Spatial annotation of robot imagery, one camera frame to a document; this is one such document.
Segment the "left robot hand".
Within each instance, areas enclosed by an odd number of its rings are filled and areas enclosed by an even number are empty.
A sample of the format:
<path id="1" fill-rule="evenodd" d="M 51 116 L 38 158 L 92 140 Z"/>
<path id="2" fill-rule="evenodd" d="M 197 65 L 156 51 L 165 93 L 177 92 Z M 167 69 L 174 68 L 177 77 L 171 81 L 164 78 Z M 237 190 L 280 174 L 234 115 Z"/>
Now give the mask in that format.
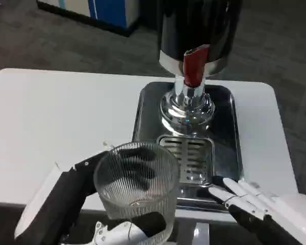
<path id="1" fill-rule="evenodd" d="M 62 171 L 57 165 L 26 205 L 14 231 L 15 244 L 64 244 L 63 236 L 78 219 L 86 198 L 96 189 L 93 175 L 99 161 L 108 154 L 103 151 Z M 97 222 L 90 244 L 138 244 L 162 242 L 158 235 L 166 230 L 165 218 L 159 212 L 132 218 Z"/>

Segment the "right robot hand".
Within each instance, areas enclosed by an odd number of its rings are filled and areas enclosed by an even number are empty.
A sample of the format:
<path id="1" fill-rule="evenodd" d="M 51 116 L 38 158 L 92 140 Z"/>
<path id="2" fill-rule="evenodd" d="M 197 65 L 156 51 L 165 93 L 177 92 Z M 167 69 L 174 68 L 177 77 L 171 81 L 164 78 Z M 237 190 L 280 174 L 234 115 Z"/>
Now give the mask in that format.
<path id="1" fill-rule="evenodd" d="M 245 180 L 214 176 L 208 193 L 261 244 L 306 244 L 306 195 L 266 195 Z"/>

